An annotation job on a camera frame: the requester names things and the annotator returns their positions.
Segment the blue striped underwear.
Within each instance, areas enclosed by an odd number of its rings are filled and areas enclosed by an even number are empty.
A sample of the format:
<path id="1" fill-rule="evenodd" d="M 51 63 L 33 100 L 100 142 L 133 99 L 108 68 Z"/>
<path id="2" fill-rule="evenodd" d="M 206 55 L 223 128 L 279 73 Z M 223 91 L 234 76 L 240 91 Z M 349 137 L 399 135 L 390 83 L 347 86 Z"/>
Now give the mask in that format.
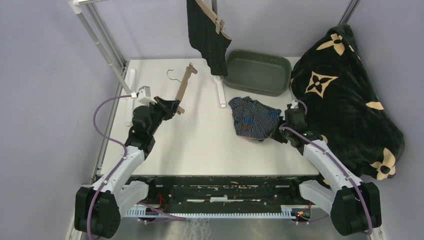
<path id="1" fill-rule="evenodd" d="M 257 141 L 269 138 L 280 122 L 282 110 L 265 105 L 249 96 L 234 97 L 228 102 L 235 134 Z"/>

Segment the black striped underwear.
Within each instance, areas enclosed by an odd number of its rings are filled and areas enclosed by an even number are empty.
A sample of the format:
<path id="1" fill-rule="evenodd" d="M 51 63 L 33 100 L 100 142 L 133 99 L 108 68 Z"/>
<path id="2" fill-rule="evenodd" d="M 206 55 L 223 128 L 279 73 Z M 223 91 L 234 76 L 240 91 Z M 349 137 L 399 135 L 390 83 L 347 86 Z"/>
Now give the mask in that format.
<path id="1" fill-rule="evenodd" d="M 216 24 L 195 0 L 186 1 L 188 38 L 192 48 L 206 60 L 213 76 L 227 76 L 226 51 L 232 39 L 223 32 L 217 33 Z"/>

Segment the wooden clip hanger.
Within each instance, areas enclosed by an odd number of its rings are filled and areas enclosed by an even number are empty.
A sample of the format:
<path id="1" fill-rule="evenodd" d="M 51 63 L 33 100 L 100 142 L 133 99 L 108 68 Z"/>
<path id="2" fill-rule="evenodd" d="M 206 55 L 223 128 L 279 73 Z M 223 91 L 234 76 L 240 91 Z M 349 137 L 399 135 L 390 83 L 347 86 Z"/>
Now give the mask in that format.
<path id="1" fill-rule="evenodd" d="M 195 0 L 196 3 L 199 5 L 201 10 L 205 13 L 205 15 L 213 22 L 215 32 L 220 35 L 222 34 L 225 38 L 232 40 L 231 37 L 229 37 L 226 33 L 224 33 L 225 30 L 225 20 L 223 18 L 220 18 L 218 14 L 215 14 L 212 10 L 212 6 L 209 5 L 205 0 Z"/>

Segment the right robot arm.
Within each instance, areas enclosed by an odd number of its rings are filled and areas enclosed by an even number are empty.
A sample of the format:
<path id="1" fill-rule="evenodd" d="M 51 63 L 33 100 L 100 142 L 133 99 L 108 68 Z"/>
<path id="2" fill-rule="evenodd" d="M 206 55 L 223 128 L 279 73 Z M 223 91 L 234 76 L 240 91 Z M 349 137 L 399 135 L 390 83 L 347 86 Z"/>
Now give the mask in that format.
<path id="1" fill-rule="evenodd" d="M 289 189 L 290 200 L 296 204 L 305 200 L 316 204 L 330 216 L 342 236 L 359 232 L 371 235 L 382 225 L 378 187 L 353 174 L 323 138 L 309 130 L 305 111 L 304 107 L 288 104 L 271 137 L 297 149 L 327 180 L 329 187 L 316 180 L 307 180 Z"/>

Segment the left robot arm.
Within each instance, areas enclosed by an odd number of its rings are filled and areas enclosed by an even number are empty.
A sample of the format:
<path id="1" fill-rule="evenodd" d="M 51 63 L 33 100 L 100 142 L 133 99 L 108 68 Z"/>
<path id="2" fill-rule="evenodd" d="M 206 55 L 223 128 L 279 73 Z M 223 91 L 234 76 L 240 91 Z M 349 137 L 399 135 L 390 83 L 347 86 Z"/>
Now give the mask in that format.
<path id="1" fill-rule="evenodd" d="M 156 96 L 142 97 L 141 103 L 134 109 L 133 124 L 124 143 L 104 136 L 123 149 L 116 162 L 91 186 L 82 186 L 76 192 L 74 228 L 91 240 L 113 237 L 131 208 L 141 201 L 152 203 L 158 195 L 157 189 L 144 181 L 127 182 L 152 152 L 154 134 L 161 123 L 175 116 L 181 102 Z"/>

